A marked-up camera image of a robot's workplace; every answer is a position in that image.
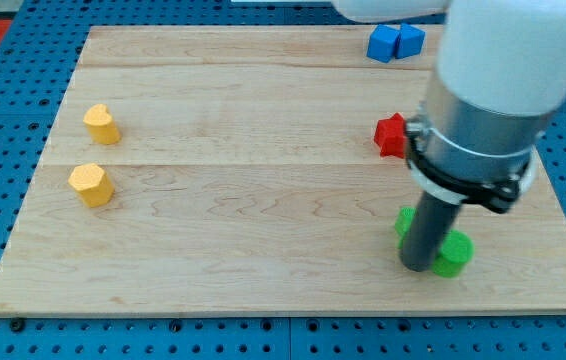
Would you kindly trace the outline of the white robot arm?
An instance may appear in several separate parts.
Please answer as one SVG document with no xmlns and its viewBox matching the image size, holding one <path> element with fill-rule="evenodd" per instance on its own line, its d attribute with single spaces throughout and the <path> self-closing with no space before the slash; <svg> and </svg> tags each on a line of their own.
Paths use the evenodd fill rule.
<svg viewBox="0 0 566 360">
<path fill-rule="evenodd" d="M 566 98 L 566 0 L 339 0 L 357 22 L 445 11 L 424 103 L 423 156 L 454 180 L 532 184 L 534 144 Z"/>
</svg>

